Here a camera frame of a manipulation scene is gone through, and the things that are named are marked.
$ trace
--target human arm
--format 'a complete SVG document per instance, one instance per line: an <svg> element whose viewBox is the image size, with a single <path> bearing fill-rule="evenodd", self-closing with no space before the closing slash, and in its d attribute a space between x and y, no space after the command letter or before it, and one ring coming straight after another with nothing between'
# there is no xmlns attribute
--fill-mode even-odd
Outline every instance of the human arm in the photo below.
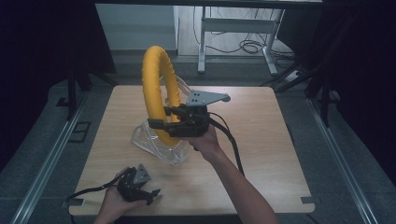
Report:
<svg viewBox="0 0 396 224"><path fill-rule="evenodd" d="M125 171L127 168L122 170L116 176L120 175ZM116 186L110 186L106 190L105 198L103 199L102 206L100 208L99 214L96 217L93 224L108 224L112 223L127 211L132 210L136 207L140 207L146 205L147 201L135 201L132 203L128 203L122 199L122 196L117 191Z"/></svg>
<svg viewBox="0 0 396 224"><path fill-rule="evenodd" d="M184 138L199 150L215 169L244 224L279 223L270 204L238 171L219 146L215 128L201 137Z"/></svg>

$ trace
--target metal frame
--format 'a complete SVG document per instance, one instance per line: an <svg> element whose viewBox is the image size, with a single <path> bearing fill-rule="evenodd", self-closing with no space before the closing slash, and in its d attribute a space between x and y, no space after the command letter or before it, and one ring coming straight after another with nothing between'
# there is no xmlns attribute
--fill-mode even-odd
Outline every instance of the metal frame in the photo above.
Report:
<svg viewBox="0 0 396 224"><path fill-rule="evenodd" d="M53 145L52 149L49 152L49 155L44 160L40 170L38 171L35 180L33 181L31 187L27 191L23 201L20 204L17 212L12 218L10 223L27 223L29 221L30 215L32 215L35 206L38 203L38 200L41 197L41 194L46 187L53 170L55 169L56 164L58 163L59 158L61 157L64 147L67 143L67 140L70 137L70 134L73 132L74 127L78 121L78 118L81 114L82 107L87 101L88 93L83 92L80 97L78 109L74 116L66 122L64 125L64 129Z"/></svg>
<svg viewBox="0 0 396 224"><path fill-rule="evenodd" d="M231 33L257 33L269 34L268 44L262 49L265 61L272 76L277 75L274 59L271 55L271 48L276 38L284 9L276 9L278 14L273 21L267 20L246 20L246 19L219 19L207 18L206 9L202 8L201 18L201 44L198 52L198 72L205 72L205 32L231 32Z"/></svg>
<svg viewBox="0 0 396 224"><path fill-rule="evenodd" d="M340 147L332 136L332 132L321 119L317 103L314 99L310 98L308 98L306 102L308 103L308 106L311 109L317 125L319 126L319 129L329 147L329 150L332 153L332 156L336 165L338 166L341 176L344 178L346 187L348 188L353 201L355 202L359 212L361 213L361 217L363 218L364 223L378 223L366 195L364 194L360 184L358 183L349 166L347 165L347 161L344 158L343 152L341 151Z"/></svg>

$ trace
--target gray carpet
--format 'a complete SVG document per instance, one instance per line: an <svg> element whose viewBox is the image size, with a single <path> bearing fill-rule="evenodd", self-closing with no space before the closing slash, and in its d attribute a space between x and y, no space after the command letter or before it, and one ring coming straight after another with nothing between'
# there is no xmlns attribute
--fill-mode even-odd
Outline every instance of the gray carpet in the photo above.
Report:
<svg viewBox="0 0 396 224"><path fill-rule="evenodd" d="M177 74L189 85L259 86L271 78L264 63L223 60L206 64L204 75L196 72L197 64L176 59ZM112 75L120 84L140 85L140 63L122 61ZM64 153L40 198L29 223L69 223L67 211L61 208L65 196L74 192L93 139L106 108L112 87L91 76L93 88L79 121L91 123L83 143L67 143ZM290 127L295 149L308 187L316 201L311 214L278 214L282 223L364 223L348 192L344 179L325 144L307 106L303 90L306 83L276 95L282 114ZM67 108L56 106L67 96L66 82L55 85L49 101L34 128L18 152L0 174L0 222L9 223L43 160L65 123ZM345 153L349 166L371 203L379 223L396 223L396 189L359 138L349 129L335 109L330 107L330 124L334 137ZM91 223L93 217L76 217L77 223ZM237 217L140 217L139 223L239 223Z"/></svg>

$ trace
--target wooden tabletop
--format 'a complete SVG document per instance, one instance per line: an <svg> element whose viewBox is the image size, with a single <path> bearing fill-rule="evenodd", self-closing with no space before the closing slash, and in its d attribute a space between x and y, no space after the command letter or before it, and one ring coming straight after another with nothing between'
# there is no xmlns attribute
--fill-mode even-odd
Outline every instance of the wooden tabletop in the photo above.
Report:
<svg viewBox="0 0 396 224"><path fill-rule="evenodd" d="M311 193L272 89L191 88L231 96L230 102L209 105L208 111L221 115L228 123L247 179L275 212L314 211L313 203L302 203L302 197L311 197ZM142 189L161 189L161 192L151 206L140 207L128 215L235 214L218 176L199 152L191 149L183 163L172 166L163 164L131 143L134 129L147 118L141 86L114 88L76 191L102 186L124 167L137 168L143 163L151 180ZM217 133L221 147L235 161L228 138L221 131ZM81 195L79 198L85 199L84 204L70 206L70 213L75 216L97 215L104 195L104 190Z"/></svg>

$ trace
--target table leg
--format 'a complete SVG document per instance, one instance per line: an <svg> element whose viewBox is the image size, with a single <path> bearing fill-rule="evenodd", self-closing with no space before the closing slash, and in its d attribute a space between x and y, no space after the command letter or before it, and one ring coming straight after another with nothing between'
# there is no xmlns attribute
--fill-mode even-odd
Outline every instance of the table leg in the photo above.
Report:
<svg viewBox="0 0 396 224"><path fill-rule="evenodd" d="M275 67L274 59L273 59L273 57L271 55L271 49L272 49L272 46L274 45L274 40L275 40L275 37L276 37L276 33L277 33L278 28L279 28L280 20L282 19L282 15L283 15L284 11L285 11L284 9L279 9L278 10L278 14L276 16L276 19L274 20L273 29L271 31L270 37L268 38L268 43L262 49L262 53L264 54L265 61L267 61L268 68L270 69L270 73L271 73L272 76L276 76L277 75L277 70L276 70L276 67Z"/></svg>
<svg viewBox="0 0 396 224"><path fill-rule="evenodd" d="M201 18L201 44L198 53L198 72L205 72L205 20L206 20L206 8L202 7L202 18Z"/></svg>

